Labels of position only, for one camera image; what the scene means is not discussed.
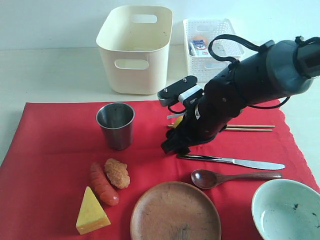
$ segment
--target brown wooden plate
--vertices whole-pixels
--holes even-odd
[[[179,181],[160,183],[136,203],[132,240],[221,240],[221,222],[210,198]]]

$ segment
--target ceramic bowl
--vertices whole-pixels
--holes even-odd
[[[264,240],[320,240],[320,194],[301,182],[265,182],[254,193],[251,210]]]

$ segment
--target white wall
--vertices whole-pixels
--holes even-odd
[[[112,9],[148,3],[173,11],[172,44],[185,18],[229,18],[251,41],[320,36],[319,0],[0,0],[0,50],[96,47]]]

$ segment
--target cheese wedge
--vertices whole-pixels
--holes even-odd
[[[110,225],[109,218],[91,188],[85,188],[75,227],[83,235]]]

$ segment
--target robotic arm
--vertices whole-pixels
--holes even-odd
[[[215,40],[236,41],[257,53],[238,61],[233,57],[220,57],[212,51]],[[160,104],[183,119],[176,127],[167,131],[161,148],[185,155],[189,147],[212,141],[223,131],[227,123],[236,118],[244,108],[272,109],[282,106],[290,96],[304,93],[315,77],[320,75],[320,38],[303,41],[301,36],[292,40],[261,46],[229,34],[213,39],[209,53],[218,61],[231,62],[228,67],[212,78],[202,89],[195,76],[187,76],[159,91]],[[270,107],[256,104],[275,99],[286,99]],[[171,106],[182,103],[184,111],[176,112]]]

